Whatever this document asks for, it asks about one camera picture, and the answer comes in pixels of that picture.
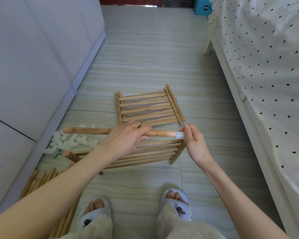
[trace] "person's left hand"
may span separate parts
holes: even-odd
[[[117,160],[133,152],[141,141],[149,140],[149,137],[143,134],[150,130],[152,130],[151,126],[141,127],[139,121],[129,121],[113,128],[100,146],[113,152],[114,158]]]

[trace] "hand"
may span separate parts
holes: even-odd
[[[149,137],[143,134],[150,130],[152,130],[151,126],[141,127],[139,121],[129,121],[113,128],[100,146],[113,152],[113,156],[117,160],[133,152],[141,141],[148,140]]]
[[[207,148],[203,134],[192,123],[185,125],[182,130],[184,131],[189,156],[198,167],[204,170],[214,162],[214,159]]]

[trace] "blue box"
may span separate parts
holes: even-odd
[[[211,5],[212,4],[209,0],[195,0],[194,2],[195,15],[208,16],[213,12]]]

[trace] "red door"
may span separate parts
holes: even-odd
[[[157,0],[100,0],[101,5],[157,5]]]

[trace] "bed frame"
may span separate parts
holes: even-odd
[[[298,239],[299,221],[281,184],[282,182],[279,179],[279,175],[276,172],[276,169],[278,168],[276,168],[276,165],[271,162],[268,152],[264,146],[264,142],[259,135],[261,131],[257,129],[257,127],[259,126],[256,126],[255,119],[253,119],[254,111],[251,109],[251,104],[244,92],[240,90],[238,84],[234,79],[234,75],[225,56],[221,41],[222,37],[218,37],[215,35],[219,32],[220,28],[221,25],[218,16],[215,14],[215,12],[213,12],[207,26],[207,42],[204,52],[205,54],[209,54],[212,47],[215,49],[216,55],[219,59],[219,63],[225,74],[229,88],[234,97],[235,103],[239,110],[241,119],[243,120],[251,144],[255,150],[259,165],[264,174],[265,180],[268,184],[269,190],[271,192],[272,198],[275,202],[285,230],[292,239]]]

